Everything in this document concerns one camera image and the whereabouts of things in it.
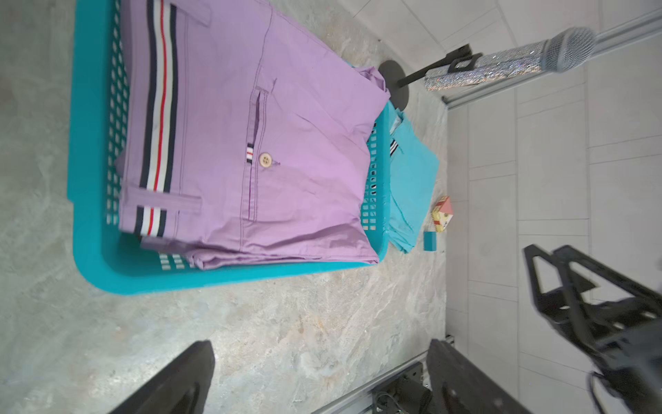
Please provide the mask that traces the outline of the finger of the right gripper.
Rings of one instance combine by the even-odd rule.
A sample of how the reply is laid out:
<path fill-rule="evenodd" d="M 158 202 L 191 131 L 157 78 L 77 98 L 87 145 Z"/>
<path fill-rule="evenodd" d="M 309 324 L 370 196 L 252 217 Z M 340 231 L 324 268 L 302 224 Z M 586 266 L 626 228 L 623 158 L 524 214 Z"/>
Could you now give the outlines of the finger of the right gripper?
<path fill-rule="evenodd" d="M 573 277 L 575 279 L 579 277 L 579 274 L 574 270 L 572 267 L 573 265 L 585 268 L 609 285 L 615 286 L 621 291 L 626 292 L 629 295 L 626 299 L 632 303 L 631 308 L 634 308 L 634 306 L 637 305 L 638 308 L 641 309 L 643 317 L 661 317 L 661 295 L 652 289 L 643 286 L 633 279 L 629 279 L 623 274 L 603 265 L 603 263 L 592 259 L 588 255 L 569 245 L 557 248 L 553 252 L 553 256 L 558 259 L 563 266 L 567 267 L 570 272 L 574 272 L 575 275 Z"/>
<path fill-rule="evenodd" d="M 588 357 L 595 357 L 595 340 L 591 334 L 587 303 L 582 294 L 596 288 L 596 284 L 571 268 L 572 257 L 581 252 L 570 245 L 561 246 L 553 252 L 531 244 L 524 248 L 523 255 L 529 275 L 534 307 L 549 325 L 565 340 Z M 560 286 L 543 292 L 536 261 L 540 259 L 556 270 Z"/>

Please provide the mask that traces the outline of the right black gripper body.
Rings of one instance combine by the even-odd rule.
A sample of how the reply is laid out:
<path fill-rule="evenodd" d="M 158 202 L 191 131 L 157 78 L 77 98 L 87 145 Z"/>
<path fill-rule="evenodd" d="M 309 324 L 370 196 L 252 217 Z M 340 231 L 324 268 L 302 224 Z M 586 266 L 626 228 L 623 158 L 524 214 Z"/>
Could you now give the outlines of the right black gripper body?
<path fill-rule="evenodd" d="M 632 413 L 661 412 L 661 308 L 588 305 L 598 378 Z"/>

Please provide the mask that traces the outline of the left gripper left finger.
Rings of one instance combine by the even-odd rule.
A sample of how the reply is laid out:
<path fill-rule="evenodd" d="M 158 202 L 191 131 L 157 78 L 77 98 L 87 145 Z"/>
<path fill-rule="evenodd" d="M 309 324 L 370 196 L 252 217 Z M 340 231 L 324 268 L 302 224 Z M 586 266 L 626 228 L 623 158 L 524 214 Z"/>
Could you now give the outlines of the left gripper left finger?
<path fill-rule="evenodd" d="M 197 341 L 111 413 L 202 413 L 214 369 L 211 341 Z"/>

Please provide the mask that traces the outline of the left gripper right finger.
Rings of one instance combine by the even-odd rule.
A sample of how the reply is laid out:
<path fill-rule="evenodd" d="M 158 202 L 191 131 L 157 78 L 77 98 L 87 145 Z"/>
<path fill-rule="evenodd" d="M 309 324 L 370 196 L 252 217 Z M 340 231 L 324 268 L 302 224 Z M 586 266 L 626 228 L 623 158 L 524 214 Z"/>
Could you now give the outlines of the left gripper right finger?
<path fill-rule="evenodd" d="M 530 414 L 446 341 L 430 342 L 427 368 L 437 413 Z"/>

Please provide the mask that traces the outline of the teal pants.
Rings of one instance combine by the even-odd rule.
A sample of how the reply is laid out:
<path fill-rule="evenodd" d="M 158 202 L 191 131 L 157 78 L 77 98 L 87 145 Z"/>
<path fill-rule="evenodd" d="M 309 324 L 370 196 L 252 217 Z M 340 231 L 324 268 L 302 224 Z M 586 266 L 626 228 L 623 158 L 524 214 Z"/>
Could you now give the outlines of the teal pants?
<path fill-rule="evenodd" d="M 418 139 L 401 110 L 388 103 L 385 113 L 390 136 L 389 237 L 399 251 L 408 254 L 415 248 L 429 215 L 440 162 Z"/>

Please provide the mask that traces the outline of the teal plastic basket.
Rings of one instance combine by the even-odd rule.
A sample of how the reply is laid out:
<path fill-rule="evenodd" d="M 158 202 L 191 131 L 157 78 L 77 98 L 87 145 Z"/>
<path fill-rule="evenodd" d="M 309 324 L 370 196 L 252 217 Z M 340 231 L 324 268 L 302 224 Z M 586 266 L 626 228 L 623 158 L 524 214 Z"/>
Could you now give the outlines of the teal plastic basket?
<path fill-rule="evenodd" d="M 179 255 L 151 253 L 118 229 L 121 181 L 115 164 L 127 144 L 129 38 L 119 1 L 79 1 L 76 8 L 67 198 L 74 206 L 73 258 L 93 286 L 120 295 L 320 274 L 357 262 L 222 267 L 200 271 Z"/>

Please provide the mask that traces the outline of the purple pants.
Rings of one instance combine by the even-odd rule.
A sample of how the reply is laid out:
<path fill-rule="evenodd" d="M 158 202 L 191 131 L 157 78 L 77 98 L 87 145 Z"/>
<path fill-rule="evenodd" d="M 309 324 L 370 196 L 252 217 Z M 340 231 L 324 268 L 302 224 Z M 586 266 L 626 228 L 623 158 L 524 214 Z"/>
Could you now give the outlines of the purple pants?
<path fill-rule="evenodd" d="M 123 1 L 119 227 L 194 267 L 375 264 L 360 210 L 389 93 L 267 1 Z"/>

